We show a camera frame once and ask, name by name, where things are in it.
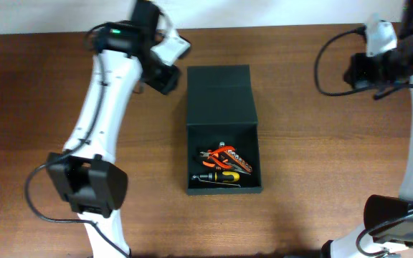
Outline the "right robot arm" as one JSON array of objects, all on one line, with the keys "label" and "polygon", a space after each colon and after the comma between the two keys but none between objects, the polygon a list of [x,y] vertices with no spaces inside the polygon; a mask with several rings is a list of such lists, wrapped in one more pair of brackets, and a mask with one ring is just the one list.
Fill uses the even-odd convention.
[{"label": "right robot arm", "polygon": [[336,96],[372,91],[381,100],[405,90],[411,97],[407,164],[396,197],[374,194],[365,204],[363,221],[349,234],[327,241],[320,257],[400,257],[413,249],[413,0],[404,2],[399,31],[375,15],[351,34],[364,38],[365,52],[351,56],[343,79],[349,91]]}]

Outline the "orange black long-nose pliers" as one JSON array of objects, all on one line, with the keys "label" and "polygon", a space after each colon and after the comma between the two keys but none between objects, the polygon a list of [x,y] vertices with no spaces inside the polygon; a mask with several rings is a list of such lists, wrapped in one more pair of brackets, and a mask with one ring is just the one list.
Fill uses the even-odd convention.
[{"label": "orange black long-nose pliers", "polygon": [[196,159],[203,166],[217,171],[231,171],[247,175],[254,171],[253,167],[230,146],[200,151]]}]

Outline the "small orange cutting pliers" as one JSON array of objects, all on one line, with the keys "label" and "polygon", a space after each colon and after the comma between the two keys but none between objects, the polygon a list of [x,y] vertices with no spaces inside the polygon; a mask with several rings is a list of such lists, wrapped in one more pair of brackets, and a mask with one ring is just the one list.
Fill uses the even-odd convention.
[{"label": "small orange cutting pliers", "polygon": [[201,151],[199,154],[200,164],[219,171],[231,169],[231,166],[225,165],[219,160],[220,151],[221,149],[219,148],[216,150]]}]

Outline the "silver combination wrench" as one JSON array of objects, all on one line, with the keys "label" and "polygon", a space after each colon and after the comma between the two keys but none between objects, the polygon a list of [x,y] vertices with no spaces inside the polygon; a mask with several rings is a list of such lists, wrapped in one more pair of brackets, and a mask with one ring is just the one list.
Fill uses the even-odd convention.
[{"label": "silver combination wrench", "polygon": [[235,183],[223,183],[223,182],[213,182],[213,181],[208,181],[208,180],[201,179],[199,176],[192,176],[191,179],[192,179],[193,181],[199,181],[199,182],[202,182],[202,183],[210,183],[210,184],[221,185],[221,186],[231,186],[231,187],[235,187],[235,188],[241,188],[241,185],[239,185],[239,184],[235,184]]}]

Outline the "yellow black screwdriver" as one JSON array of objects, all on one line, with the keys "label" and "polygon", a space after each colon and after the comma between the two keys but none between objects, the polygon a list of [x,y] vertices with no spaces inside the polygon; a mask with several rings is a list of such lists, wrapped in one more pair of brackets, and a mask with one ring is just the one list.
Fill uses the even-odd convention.
[{"label": "yellow black screwdriver", "polygon": [[220,171],[194,175],[191,179],[209,183],[236,183],[240,180],[240,175],[237,172]]}]

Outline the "orange socket bit rail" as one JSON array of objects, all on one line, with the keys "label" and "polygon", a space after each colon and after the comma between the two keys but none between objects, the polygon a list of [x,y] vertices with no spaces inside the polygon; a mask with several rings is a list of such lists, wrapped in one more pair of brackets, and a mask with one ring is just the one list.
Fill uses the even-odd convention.
[{"label": "orange socket bit rail", "polygon": [[233,171],[238,173],[251,174],[253,169],[251,165],[242,158],[236,151],[236,148],[226,145],[225,142],[219,143],[219,160],[225,165],[231,166]]}]

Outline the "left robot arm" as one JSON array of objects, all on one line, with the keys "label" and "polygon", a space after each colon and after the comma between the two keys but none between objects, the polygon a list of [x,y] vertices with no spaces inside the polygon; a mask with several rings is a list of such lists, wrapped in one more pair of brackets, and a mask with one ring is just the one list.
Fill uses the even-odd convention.
[{"label": "left robot arm", "polygon": [[175,65],[191,47],[152,1],[137,1],[128,20],[106,22],[85,36],[94,53],[90,85],[80,116],[61,153],[45,168],[60,198],[84,224],[94,257],[130,257],[120,208],[128,176],[115,165],[120,126],[136,87],[163,95],[176,89]]}]

